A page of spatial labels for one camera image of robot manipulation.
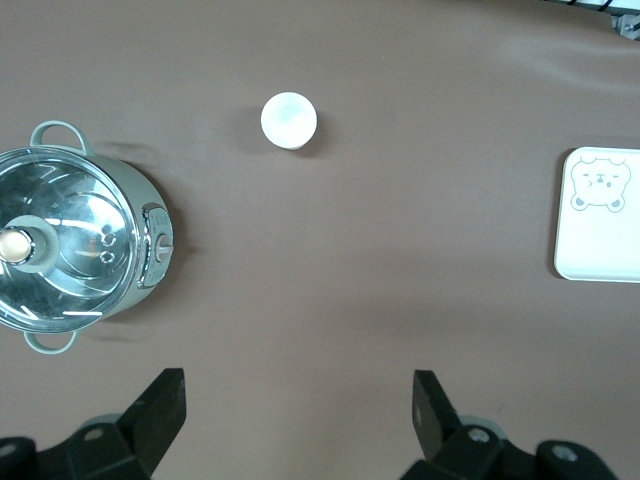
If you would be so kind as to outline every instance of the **brown table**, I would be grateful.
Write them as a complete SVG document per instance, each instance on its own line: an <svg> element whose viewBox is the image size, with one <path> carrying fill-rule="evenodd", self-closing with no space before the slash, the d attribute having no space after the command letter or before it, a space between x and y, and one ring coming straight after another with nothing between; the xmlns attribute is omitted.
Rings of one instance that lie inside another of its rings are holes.
<svg viewBox="0 0 640 480"><path fill-rule="evenodd" d="M0 432L40 448L183 367L161 479L395 479L419 457L411 378L532 451L640 472L638 286L553 268L560 169L638 148L640 45L533 0L10 1L0 147L41 121L168 199L176 252L139 306L36 354L0 333ZM319 129L260 130L280 91Z"/></svg>

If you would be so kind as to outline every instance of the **steel pot side handle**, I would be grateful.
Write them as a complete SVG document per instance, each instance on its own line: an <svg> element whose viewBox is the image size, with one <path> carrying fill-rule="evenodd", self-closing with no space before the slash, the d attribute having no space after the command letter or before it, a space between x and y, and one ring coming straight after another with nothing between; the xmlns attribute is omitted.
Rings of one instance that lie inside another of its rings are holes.
<svg viewBox="0 0 640 480"><path fill-rule="evenodd" d="M42 143L42 135L44 134L45 131L47 131L51 127L65 127L71 130L76 135L76 137L78 137L78 140L80 141L80 145L82 148L76 148L76 147L71 147L67 145L50 145L50 144ZM84 133L82 133L80 129L77 128L76 126L71 125L70 123L67 123L67 122L63 122L62 120L49 120L47 122L43 122L40 125L38 125L33 131L33 133L31 134L30 144L32 147L39 147L39 146L46 146L46 145L57 146L57 147L64 148L65 150L71 150L75 153L79 153L84 157L93 157L96 154L95 150L87 140L87 137L85 137Z"/></svg>
<svg viewBox="0 0 640 480"><path fill-rule="evenodd" d="M32 349L34 349L38 353L42 353L44 355L57 355L59 353L64 353L71 348L71 345L73 345L76 339L78 338L78 333L79 333L79 330L75 330L71 332L71 338L69 339L69 342L67 342L65 346L60 348L46 347L42 343L40 343L40 341L36 337L36 335L60 335L58 333L35 334L31 332L24 332L24 339L27 342L27 345L29 345Z"/></svg>

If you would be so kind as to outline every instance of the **white tray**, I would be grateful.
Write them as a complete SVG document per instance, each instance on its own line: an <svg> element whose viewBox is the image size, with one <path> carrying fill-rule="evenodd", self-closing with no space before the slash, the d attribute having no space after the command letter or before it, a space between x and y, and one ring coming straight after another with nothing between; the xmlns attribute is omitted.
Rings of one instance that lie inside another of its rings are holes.
<svg viewBox="0 0 640 480"><path fill-rule="evenodd" d="M555 265L569 280L640 282L640 150L567 157Z"/></svg>

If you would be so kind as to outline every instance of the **metal screw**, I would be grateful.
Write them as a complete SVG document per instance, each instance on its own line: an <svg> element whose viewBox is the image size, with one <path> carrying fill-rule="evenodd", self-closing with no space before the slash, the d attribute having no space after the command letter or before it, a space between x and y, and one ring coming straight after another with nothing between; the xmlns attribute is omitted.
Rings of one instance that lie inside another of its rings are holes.
<svg viewBox="0 0 640 480"><path fill-rule="evenodd" d="M93 430L89 430L87 433L84 434L84 440L86 442L97 440L102 436L102 433L103 432L101 428L94 428Z"/></svg>
<svg viewBox="0 0 640 480"><path fill-rule="evenodd" d="M487 443L489 440L491 440L489 434L479 428L472 428L471 430L469 430L469 438L478 443Z"/></svg>
<svg viewBox="0 0 640 480"><path fill-rule="evenodd" d="M107 233L104 237L102 237L102 244L105 247L113 247L117 240L117 237L113 233Z"/></svg>
<svg viewBox="0 0 640 480"><path fill-rule="evenodd" d="M109 250L105 250L100 254L100 261L104 264L113 263L115 259L116 259L116 256Z"/></svg>
<svg viewBox="0 0 640 480"><path fill-rule="evenodd" d="M566 460L567 462L575 462L578 459L578 454L573 450L571 450L566 445L554 445L551 451L560 460Z"/></svg>
<svg viewBox="0 0 640 480"><path fill-rule="evenodd" d="M8 443L4 447L0 447L0 458L11 455L13 452L17 450L16 446L13 443Z"/></svg>
<svg viewBox="0 0 640 480"><path fill-rule="evenodd" d="M416 421L416 425L418 425L418 427L422 426L422 412L420 412L420 407L418 407L417 405L415 407L413 407L413 418Z"/></svg>

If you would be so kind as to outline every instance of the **table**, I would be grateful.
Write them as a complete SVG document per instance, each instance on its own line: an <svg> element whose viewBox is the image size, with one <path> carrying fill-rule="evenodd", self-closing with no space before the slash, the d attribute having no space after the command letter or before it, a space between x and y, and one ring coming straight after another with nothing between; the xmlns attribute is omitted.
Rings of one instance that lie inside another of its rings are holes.
<svg viewBox="0 0 640 480"><path fill-rule="evenodd" d="M533 0L5 2L0 146L41 121L161 190L163 283L65 354L0 333L0 431L54 445L165 367L188 416L157 480L395 479L414 369L518 446L640 471L638 287L553 267L561 167L638 148L639 45ZM281 91L315 137L260 129Z"/></svg>

